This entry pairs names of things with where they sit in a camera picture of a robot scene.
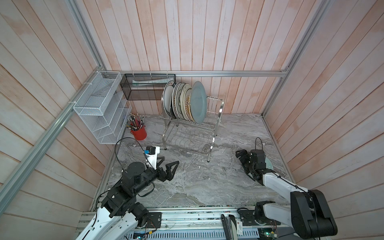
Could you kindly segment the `light green floral plate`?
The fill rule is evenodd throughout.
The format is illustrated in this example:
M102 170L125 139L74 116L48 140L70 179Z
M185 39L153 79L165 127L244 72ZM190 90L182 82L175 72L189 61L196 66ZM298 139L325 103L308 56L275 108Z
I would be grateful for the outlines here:
M274 169L272 162L267 157L265 159L265 163L266 163L266 168L267 169L270 169L270 170Z

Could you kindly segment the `steel two-tier dish rack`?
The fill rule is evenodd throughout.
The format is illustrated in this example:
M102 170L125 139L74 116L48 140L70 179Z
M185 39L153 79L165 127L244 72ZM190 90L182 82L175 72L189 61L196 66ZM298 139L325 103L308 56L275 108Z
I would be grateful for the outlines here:
M225 102L222 99L208 96L207 104L207 114L201 124L172 119L166 113L161 115L161 119L165 123L165 130L162 134L162 147L165 150L176 148L205 156L207 162L211 161Z

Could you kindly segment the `large orange sunburst plate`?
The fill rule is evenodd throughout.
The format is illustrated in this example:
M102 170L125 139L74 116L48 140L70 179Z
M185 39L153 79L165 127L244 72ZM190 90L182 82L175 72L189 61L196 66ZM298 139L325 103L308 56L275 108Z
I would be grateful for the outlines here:
M179 113L177 110L177 92L178 92L178 88L180 87L180 85L181 85L181 82L176 83L174 90L173 90L173 95L172 95L172 108L173 108L173 112L174 112L176 119L180 119L180 116L179 116Z

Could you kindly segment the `small orange sunburst plate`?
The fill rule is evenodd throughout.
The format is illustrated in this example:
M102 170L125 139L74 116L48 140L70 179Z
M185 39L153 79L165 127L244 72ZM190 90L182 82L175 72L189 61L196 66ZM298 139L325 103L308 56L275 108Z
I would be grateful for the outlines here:
M192 91L191 88L186 91L185 100L184 100L185 112L186 112L186 115L187 115L187 118L189 119L189 121L193 121L193 117L192 117L191 110L190 110L191 91Z

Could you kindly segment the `grey-green round plate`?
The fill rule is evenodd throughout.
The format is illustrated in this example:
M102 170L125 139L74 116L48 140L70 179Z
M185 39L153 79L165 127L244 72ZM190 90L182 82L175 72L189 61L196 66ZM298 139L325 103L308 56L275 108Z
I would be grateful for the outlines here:
M190 109L194 121L201 124L207 114L207 95L204 85L195 82L190 97Z

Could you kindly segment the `green rim white plate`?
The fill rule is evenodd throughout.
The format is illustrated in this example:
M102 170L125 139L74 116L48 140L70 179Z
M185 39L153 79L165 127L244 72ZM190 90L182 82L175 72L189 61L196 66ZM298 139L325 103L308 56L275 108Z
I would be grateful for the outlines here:
M169 117L172 117L171 115L171 100L172 100L172 95L173 91L175 88L176 82L174 80L169 81L164 88L163 91L163 96L162 96L162 101L163 101L163 107L166 112L166 114Z

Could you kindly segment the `cream floral plate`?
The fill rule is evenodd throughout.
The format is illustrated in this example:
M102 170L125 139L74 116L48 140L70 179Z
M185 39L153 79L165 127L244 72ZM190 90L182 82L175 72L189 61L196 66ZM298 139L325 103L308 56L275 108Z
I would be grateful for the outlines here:
M183 118L186 120L186 121L189 121L190 119L188 118L187 116L187 113L186 113L186 108L185 108L185 99L186 99L186 93L189 89L191 89L192 86L188 83L185 83L183 85L183 88L182 88L182 91L181 91L181 96L180 96L180 105L181 105L181 111L182 111L182 115L183 115Z

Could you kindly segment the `white plate green characters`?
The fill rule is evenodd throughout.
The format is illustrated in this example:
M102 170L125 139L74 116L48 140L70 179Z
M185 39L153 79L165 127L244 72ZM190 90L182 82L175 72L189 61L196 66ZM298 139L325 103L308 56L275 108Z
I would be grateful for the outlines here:
M184 120L183 115L182 115L182 111L181 111L181 105L180 105L180 96L181 96L181 91L182 91L182 88L183 88L184 84L185 83L181 82L181 85L178 88L178 92L177 92L177 110L178 110L178 113L179 113L179 116L180 116L181 120Z

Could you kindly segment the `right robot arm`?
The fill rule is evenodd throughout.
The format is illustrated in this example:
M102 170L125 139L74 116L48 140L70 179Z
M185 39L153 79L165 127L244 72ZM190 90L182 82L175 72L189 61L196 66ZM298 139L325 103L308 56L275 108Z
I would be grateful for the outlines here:
M257 224L288 225L304 240L335 236L338 233L336 221L321 191L300 187L268 168L262 149L250 152L238 150L236 158L251 180L275 191L290 204L284 207L273 201L258 202L254 211Z

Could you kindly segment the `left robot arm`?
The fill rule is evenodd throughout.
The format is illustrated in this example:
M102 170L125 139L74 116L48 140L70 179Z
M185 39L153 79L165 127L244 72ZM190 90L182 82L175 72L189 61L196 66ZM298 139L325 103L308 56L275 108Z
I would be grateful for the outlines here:
M107 192L101 206L78 240L122 240L136 227L148 222L149 211L137 201L137 196L155 180L171 181L180 162L166 164L166 169L145 167L142 162L131 163L122 178Z

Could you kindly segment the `red pencil cup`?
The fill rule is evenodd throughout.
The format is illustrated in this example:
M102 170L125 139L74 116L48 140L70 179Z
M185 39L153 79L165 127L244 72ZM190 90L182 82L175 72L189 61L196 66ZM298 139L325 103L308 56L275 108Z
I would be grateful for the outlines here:
M137 141L142 141L147 137L145 126L142 126L137 130L131 130L131 134Z

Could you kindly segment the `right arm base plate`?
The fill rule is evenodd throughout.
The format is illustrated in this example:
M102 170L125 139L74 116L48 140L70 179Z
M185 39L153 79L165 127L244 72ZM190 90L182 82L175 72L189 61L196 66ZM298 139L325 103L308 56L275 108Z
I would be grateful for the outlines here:
M244 226L281 225L279 221L268 219L263 211L240 208L237 209L237 213Z

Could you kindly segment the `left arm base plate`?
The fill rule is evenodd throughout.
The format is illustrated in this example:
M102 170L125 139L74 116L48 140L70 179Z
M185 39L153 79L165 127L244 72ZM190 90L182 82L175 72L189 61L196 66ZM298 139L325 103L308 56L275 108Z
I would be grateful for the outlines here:
M145 220L146 220L146 228L159 229L162 224L162 213L149 212Z

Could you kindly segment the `black mesh wall basket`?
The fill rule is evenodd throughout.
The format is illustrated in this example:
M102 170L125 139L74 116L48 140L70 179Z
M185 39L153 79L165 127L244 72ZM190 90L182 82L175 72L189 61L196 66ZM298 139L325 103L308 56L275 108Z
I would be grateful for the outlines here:
M129 101L157 101L166 84L175 80L173 74L123 74L120 87Z

